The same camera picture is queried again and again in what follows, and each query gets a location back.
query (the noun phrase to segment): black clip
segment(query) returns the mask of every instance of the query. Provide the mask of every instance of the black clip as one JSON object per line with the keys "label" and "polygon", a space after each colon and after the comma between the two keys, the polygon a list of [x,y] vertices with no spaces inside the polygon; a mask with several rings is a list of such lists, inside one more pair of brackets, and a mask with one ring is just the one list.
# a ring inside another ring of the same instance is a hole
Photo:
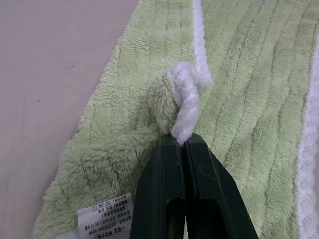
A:
{"label": "black clip", "polygon": [[201,136],[160,138],[140,176],[130,239],[258,239],[234,179]]}

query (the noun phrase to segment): care label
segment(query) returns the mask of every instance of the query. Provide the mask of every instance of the care label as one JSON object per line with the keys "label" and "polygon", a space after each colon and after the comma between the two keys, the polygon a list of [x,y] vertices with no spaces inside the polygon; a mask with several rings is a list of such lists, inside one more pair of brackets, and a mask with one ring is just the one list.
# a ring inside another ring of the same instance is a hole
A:
{"label": "care label", "polygon": [[80,239],[129,239],[133,217],[130,193],[77,211]]}

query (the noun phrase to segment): gray floor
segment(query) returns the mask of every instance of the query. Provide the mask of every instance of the gray floor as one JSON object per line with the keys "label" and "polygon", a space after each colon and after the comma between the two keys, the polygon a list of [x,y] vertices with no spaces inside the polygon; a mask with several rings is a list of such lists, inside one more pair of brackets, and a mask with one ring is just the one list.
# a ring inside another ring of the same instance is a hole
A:
{"label": "gray floor", "polygon": [[137,1],[0,2],[0,238],[31,238],[58,159]]}

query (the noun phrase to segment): white fabric loop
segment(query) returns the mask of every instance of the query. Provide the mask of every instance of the white fabric loop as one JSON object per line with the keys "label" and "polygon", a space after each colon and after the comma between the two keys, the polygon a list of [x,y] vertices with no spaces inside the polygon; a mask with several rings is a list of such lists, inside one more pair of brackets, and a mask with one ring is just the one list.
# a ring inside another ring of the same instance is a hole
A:
{"label": "white fabric loop", "polygon": [[173,67],[168,76],[179,106],[177,120],[170,133],[178,144],[183,144],[193,134],[198,121],[199,92],[208,87],[210,82],[186,61]]}

